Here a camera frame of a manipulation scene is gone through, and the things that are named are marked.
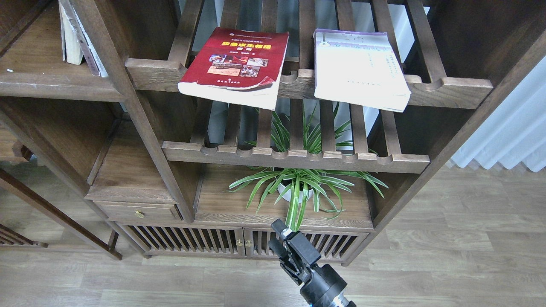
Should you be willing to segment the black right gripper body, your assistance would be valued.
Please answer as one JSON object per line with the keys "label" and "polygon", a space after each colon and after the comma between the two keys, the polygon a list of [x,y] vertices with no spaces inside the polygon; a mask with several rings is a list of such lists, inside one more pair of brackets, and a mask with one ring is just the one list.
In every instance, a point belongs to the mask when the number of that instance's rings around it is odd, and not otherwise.
{"label": "black right gripper body", "polygon": [[343,291],[345,280],[329,265],[318,266],[321,254],[300,232],[285,242],[285,258],[279,259],[281,268],[297,284],[300,294],[310,307],[347,307]]}

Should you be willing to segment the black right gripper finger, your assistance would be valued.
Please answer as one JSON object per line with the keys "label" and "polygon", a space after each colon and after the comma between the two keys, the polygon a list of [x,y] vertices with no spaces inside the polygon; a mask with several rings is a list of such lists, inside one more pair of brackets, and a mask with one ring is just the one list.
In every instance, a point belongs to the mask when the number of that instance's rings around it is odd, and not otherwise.
{"label": "black right gripper finger", "polygon": [[294,236],[294,232],[281,219],[277,218],[271,223],[271,229],[279,236],[281,240],[288,240]]}
{"label": "black right gripper finger", "polygon": [[273,252],[275,253],[275,255],[277,255],[277,257],[279,257],[279,259],[283,259],[285,258],[285,247],[283,246],[283,243],[279,240],[269,240],[269,246],[270,248],[273,250]]}

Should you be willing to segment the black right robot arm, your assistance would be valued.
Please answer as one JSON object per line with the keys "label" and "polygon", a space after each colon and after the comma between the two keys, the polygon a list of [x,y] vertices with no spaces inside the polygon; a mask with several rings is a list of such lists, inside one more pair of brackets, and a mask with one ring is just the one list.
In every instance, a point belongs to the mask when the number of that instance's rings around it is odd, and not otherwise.
{"label": "black right robot arm", "polygon": [[297,285],[303,284],[300,294],[311,307],[355,307],[344,296],[345,280],[329,264],[318,266],[321,254],[301,232],[293,232],[280,219],[271,227],[283,243],[271,239],[270,247],[281,268]]}

